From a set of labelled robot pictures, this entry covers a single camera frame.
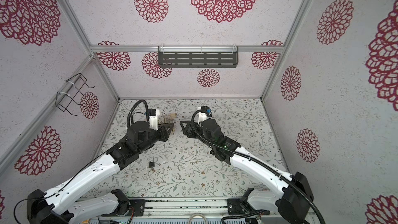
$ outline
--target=white wall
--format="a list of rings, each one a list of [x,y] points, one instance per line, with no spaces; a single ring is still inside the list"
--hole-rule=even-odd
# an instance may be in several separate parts
[[[55,0],[0,0],[0,156],[33,121],[79,65],[87,58]],[[14,223],[13,208],[28,194],[72,177],[99,144],[115,100],[91,64],[83,74],[98,99],[98,113],[86,118],[78,105],[56,110],[42,131],[27,144],[18,161],[0,181],[0,223]],[[26,202],[17,208],[27,223]]]
[[[249,0],[243,1],[237,11],[248,8]],[[139,14],[135,4],[141,0],[69,0],[93,44],[107,40],[117,44],[195,45],[260,45],[270,39],[283,42],[301,0],[254,1],[252,9],[241,17],[218,23],[199,14],[191,0],[162,1],[168,8],[165,18],[157,17],[162,19],[159,22],[148,22]]]
[[[261,45],[270,40],[275,40],[273,44],[276,41],[282,44],[302,0],[222,1],[226,2],[223,5],[226,18],[235,11],[230,7],[233,2],[238,2],[236,12],[242,11],[242,14],[232,14],[232,18],[225,20],[209,20],[207,16],[212,16],[215,10],[198,12],[197,3],[192,0],[157,0],[156,4],[162,9],[155,7],[154,12],[147,12],[148,16],[140,15],[140,12],[151,0],[69,0],[90,42],[108,45]],[[164,73],[162,76],[150,77],[142,67],[145,55],[108,53],[109,57],[102,59],[121,97],[258,98],[273,66],[271,62],[266,68],[258,68],[252,63],[252,53],[239,53],[236,68],[215,69],[219,82],[212,87],[203,87],[197,81],[203,69],[173,69],[171,73],[160,69]]]
[[[28,152],[23,152],[18,161],[2,176],[0,194],[1,197],[4,197],[5,208],[0,214],[1,223],[15,222],[13,220],[13,208],[18,201],[26,198],[29,193],[36,189],[46,191],[66,181],[86,165],[92,157],[95,147],[99,144],[103,128],[106,126],[115,106],[115,101],[93,64],[89,65],[83,75],[87,78],[87,84],[90,87],[95,87],[89,89],[84,86],[82,92],[92,92],[96,95],[98,113],[93,118],[87,118],[80,107],[74,103],[68,107],[68,110],[78,116],[56,110],[43,125],[41,131],[44,131],[45,127],[51,127],[55,130],[54,133],[58,134],[56,137],[59,138],[60,142],[51,142],[50,140],[45,143],[46,141],[41,142],[40,140],[43,139],[36,137],[36,142],[32,140],[27,147]],[[75,89],[70,90],[72,96],[75,92]],[[78,94],[75,100],[80,103],[81,98],[82,95]],[[65,97],[62,104],[67,105],[69,101]],[[48,151],[46,144],[51,144]],[[42,169],[35,170],[36,164],[44,164],[45,166]],[[26,220],[26,202],[18,206],[17,216],[21,223],[28,223]]]
[[[334,1],[314,1],[266,98],[266,110],[291,173],[307,176],[326,223],[395,223],[398,111],[389,100],[397,103],[397,1],[350,0],[352,19],[338,25],[347,27],[344,34],[323,44],[317,36],[318,24]],[[341,11],[341,16],[347,16],[341,19],[348,20],[350,12]],[[388,16],[390,29],[386,30],[380,23]],[[392,68],[376,66],[391,81],[375,85],[368,82],[374,70],[366,64],[375,57],[369,45],[378,26],[385,32],[378,35],[379,40],[390,42],[382,41],[381,47],[392,51],[384,53],[380,48],[382,56],[375,61]],[[291,66],[300,73],[294,86],[301,86],[296,97],[286,100],[281,80]],[[376,86],[383,84],[395,98],[378,97]],[[300,134],[306,129],[316,138]],[[300,154],[302,140],[310,140],[310,145]]]
[[[63,14],[60,23],[41,46],[0,35],[0,156],[87,57]]]

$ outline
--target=black cable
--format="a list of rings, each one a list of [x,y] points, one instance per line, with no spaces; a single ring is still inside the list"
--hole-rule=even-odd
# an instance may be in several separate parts
[[[91,160],[88,164],[86,164],[79,172],[77,172],[73,177],[72,177],[72,179],[71,180],[69,180],[60,190],[58,190],[58,192],[60,192],[60,191],[62,191],[80,172],[82,172],[82,170],[84,169],[84,168],[86,168],[88,165],[90,165],[94,160],[96,160],[97,158],[99,158],[100,156],[102,156],[103,154],[105,154],[105,152],[107,152],[107,151],[104,151],[104,152],[102,152],[101,154],[99,154],[96,158],[94,158],[93,160]],[[21,222],[19,222],[18,221],[18,219],[17,219],[17,216],[16,216],[16,214],[15,214],[15,212],[16,212],[16,209],[17,209],[17,206],[18,206],[18,204],[19,203],[21,203],[21,202],[23,202],[23,201],[27,201],[27,200],[45,200],[45,199],[47,199],[47,198],[50,198],[50,197],[53,197],[54,195],[55,195],[56,193],[54,193],[54,194],[52,194],[52,195],[50,195],[49,197],[42,197],[42,198],[25,198],[25,199],[23,199],[23,200],[20,200],[19,202],[17,202],[17,204],[15,204],[15,207],[14,207],[14,219],[15,219],[15,221],[18,223],[18,224],[22,224]]]
[[[130,127],[133,123],[130,124],[130,118],[131,118],[131,114],[132,112],[134,112],[135,108],[140,104],[140,103],[144,103],[145,105],[145,112],[147,113],[147,122],[149,122],[149,114],[148,114],[148,104],[145,100],[139,100],[137,101],[132,108],[130,109],[129,114],[127,115],[127,127]]]
[[[196,114],[198,114],[198,113],[200,113],[200,112],[203,112],[203,113],[205,113],[205,114],[207,115],[207,117],[210,117],[210,114],[209,114],[208,112],[204,111],[204,110],[197,110],[197,111],[194,112],[194,114],[192,115],[191,122],[192,122],[192,126],[193,126],[193,131],[195,132],[196,136],[197,136],[200,140],[202,140],[202,141],[204,141],[204,142],[207,142],[207,143],[211,144],[212,146],[215,146],[215,147],[217,147],[217,148],[219,148],[219,149],[226,150],[227,152],[231,152],[232,154],[235,154],[235,155],[238,155],[238,156],[241,156],[241,157],[250,159],[251,161],[254,161],[255,163],[260,164],[262,167],[264,167],[264,168],[266,168],[268,171],[272,172],[274,175],[276,175],[277,177],[279,177],[280,180],[282,180],[282,181],[284,181],[285,183],[287,183],[287,184],[288,184],[289,186],[291,186],[297,193],[299,193],[299,194],[304,198],[304,200],[308,203],[308,205],[310,205],[310,207],[314,210],[316,216],[317,216],[318,219],[319,219],[320,224],[326,224],[326,223],[325,223],[325,220],[323,219],[323,216],[322,216],[321,212],[320,212],[319,209],[315,206],[315,204],[311,201],[311,199],[310,199],[299,187],[297,187],[296,185],[294,185],[294,184],[293,184],[290,180],[288,180],[286,177],[283,177],[281,174],[279,174],[279,172],[277,172],[276,170],[272,169],[271,167],[269,167],[268,165],[266,165],[266,164],[263,163],[262,161],[257,160],[256,158],[250,157],[250,156],[248,156],[248,155],[246,155],[246,154],[242,154],[242,153],[239,153],[239,152],[231,151],[231,150],[229,150],[229,149],[227,149],[227,148],[224,148],[224,147],[222,147],[222,146],[219,146],[218,144],[213,143],[211,140],[209,140],[209,139],[207,139],[206,137],[204,137],[203,135],[201,135],[201,134],[199,133],[199,131],[197,130],[197,126],[194,124],[195,116],[196,116]]]
[[[136,114],[136,113],[145,114],[143,112],[133,112],[132,115],[131,115],[131,118],[130,118],[132,124],[134,123],[134,114]]]
[[[257,215],[257,214],[261,214],[264,211],[265,210],[259,210],[259,211],[255,212],[253,214],[233,215],[233,216],[222,217],[221,218],[221,222],[222,222],[222,224],[227,224],[225,222],[225,220],[247,218],[247,217],[251,217],[251,216]]]

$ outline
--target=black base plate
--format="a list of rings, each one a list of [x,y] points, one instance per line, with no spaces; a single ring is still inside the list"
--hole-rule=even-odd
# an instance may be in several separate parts
[[[145,200],[129,200],[130,205],[134,208],[134,214],[132,216],[143,216],[145,209]],[[102,217],[115,217],[115,214],[102,214]],[[131,210],[125,215],[131,216]]]
[[[226,200],[227,207],[228,207],[228,215],[243,215],[247,214],[243,211],[242,207],[240,206],[240,199],[237,198],[230,198]],[[249,214],[255,213],[258,210],[251,210]],[[269,215],[270,211],[264,211],[263,215]]]

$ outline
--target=table surface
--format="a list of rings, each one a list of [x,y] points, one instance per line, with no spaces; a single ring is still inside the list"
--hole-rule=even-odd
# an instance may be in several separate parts
[[[121,102],[101,152],[117,143],[126,132],[126,117],[137,100]],[[136,162],[114,174],[83,197],[98,197],[113,189],[121,189],[127,197],[240,197],[250,187],[266,189],[244,171],[218,161],[210,148],[197,139],[183,135],[180,121],[190,120],[197,107],[209,106],[213,118],[225,136],[239,142],[263,161],[286,170],[281,151],[275,141],[268,119],[259,99],[152,99],[149,108],[160,110],[159,120],[173,119],[175,130],[167,142],[140,154]],[[135,112],[144,112],[140,104]],[[135,114],[135,121],[144,115]],[[148,163],[155,158],[155,167]]]

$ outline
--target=black wire holder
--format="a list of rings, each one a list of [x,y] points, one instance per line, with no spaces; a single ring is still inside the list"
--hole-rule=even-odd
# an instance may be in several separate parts
[[[79,79],[77,79],[76,82],[72,82],[72,81],[71,81],[73,78],[75,78],[75,77],[77,77],[77,76],[79,76],[79,79],[81,79],[81,80],[83,81],[83,84],[82,84],[79,88],[77,88],[77,86],[75,85],[76,82],[77,82]],[[75,102],[77,105],[81,105],[81,104],[77,103],[77,102],[74,100],[74,98],[76,97],[76,95],[77,95],[78,93],[81,93],[82,95],[84,95],[84,94],[81,92],[81,89],[82,89],[82,87],[83,87],[84,85],[86,85],[88,88],[94,88],[95,86],[94,86],[94,87],[89,87],[89,86],[87,85],[87,78],[84,77],[84,75],[83,75],[82,73],[77,73],[76,75],[74,75],[74,76],[72,76],[71,78],[67,79],[66,82],[71,83],[71,84],[73,85],[73,87],[77,89],[77,92],[75,93],[75,95],[74,95],[73,97],[71,97],[70,94],[68,94],[68,92],[69,92],[69,90],[72,89],[72,87],[71,87],[67,92],[58,91],[58,92],[57,92],[57,95],[55,96],[55,106],[56,106],[59,110],[61,110],[62,112],[67,111],[67,112],[69,112],[69,114],[71,114],[71,115],[73,115],[73,116],[78,116],[78,114],[72,114],[72,113],[68,110],[69,105],[70,105],[72,102]],[[58,95],[60,95],[61,93],[62,93],[62,94],[65,94],[67,97],[70,98],[70,102],[67,104],[66,107],[64,107],[64,106],[61,104],[62,99],[60,100],[60,102],[58,102]]]
[[[233,68],[239,62],[236,52],[163,52],[158,47],[158,64],[162,68]]]

